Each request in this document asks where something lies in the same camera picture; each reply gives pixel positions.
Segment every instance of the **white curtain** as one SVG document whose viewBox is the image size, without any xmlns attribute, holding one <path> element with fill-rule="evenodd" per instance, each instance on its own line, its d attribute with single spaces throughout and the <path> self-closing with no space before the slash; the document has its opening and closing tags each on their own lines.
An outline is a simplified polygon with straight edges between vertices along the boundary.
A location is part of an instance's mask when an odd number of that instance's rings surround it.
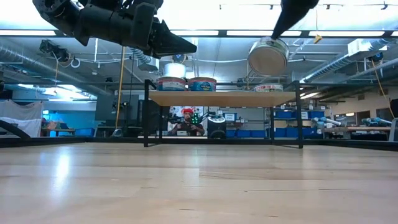
<svg viewBox="0 0 398 224">
<path fill-rule="evenodd" d="M 0 102 L 0 119 L 11 124 L 18 124 L 18 128 L 32 138 L 40 137 L 42 111 L 42 102 L 25 106 L 11 100 Z"/>
</svg>

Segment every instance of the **robotic arm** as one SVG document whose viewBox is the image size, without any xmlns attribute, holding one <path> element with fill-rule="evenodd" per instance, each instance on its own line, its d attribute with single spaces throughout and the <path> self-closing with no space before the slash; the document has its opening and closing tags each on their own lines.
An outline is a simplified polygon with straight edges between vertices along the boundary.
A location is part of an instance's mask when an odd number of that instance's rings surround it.
<svg viewBox="0 0 398 224">
<path fill-rule="evenodd" d="M 197 47 L 171 33 L 154 17 L 163 0 L 33 0 L 40 15 L 51 25 L 87 46 L 90 37 L 140 49 L 161 58 L 190 54 Z"/>
</svg>

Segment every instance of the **wooden shelf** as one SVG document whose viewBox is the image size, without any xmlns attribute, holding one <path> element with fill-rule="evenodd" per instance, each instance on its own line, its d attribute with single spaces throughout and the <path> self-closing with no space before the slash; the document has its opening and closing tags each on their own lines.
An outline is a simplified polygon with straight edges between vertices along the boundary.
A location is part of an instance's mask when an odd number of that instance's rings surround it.
<svg viewBox="0 0 398 224">
<path fill-rule="evenodd" d="M 150 91 L 149 98 L 160 106 L 249 106 L 272 107 L 295 98 L 294 92 L 248 91 Z"/>
</svg>

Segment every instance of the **santa hat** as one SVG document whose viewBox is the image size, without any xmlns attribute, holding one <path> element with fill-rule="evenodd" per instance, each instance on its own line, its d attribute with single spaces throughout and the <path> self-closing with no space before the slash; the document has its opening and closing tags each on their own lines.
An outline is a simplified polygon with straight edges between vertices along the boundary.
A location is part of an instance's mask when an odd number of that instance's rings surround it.
<svg viewBox="0 0 398 224">
<path fill-rule="evenodd" d="M 181 113 L 182 114 L 185 114 L 185 113 L 193 114 L 193 110 L 191 108 L 185 108 L 185 109 L 181 110 Z"/>
</svg>

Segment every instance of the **person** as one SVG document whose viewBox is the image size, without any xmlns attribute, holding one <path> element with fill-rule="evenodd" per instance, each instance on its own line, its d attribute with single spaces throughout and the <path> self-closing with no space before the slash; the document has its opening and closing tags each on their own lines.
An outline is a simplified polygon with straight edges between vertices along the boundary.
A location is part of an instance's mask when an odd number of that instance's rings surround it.
<svg viewBox="0 0 398 224">
<path fill-rule="evenodd" d="M 205 130 L 201 124 L 192 124 L 192 109 L 183 109 L 182 114 L 184 116 L 184 123 L 174 126 L 173 130 L 169 131 L 169 135 L 175 136 L 177 135 L 177 131 L 186 131 L 190 136 L 197 136 L 197 133 L 200 133 L 201 136 L 205 134 Z"/>
</svg>

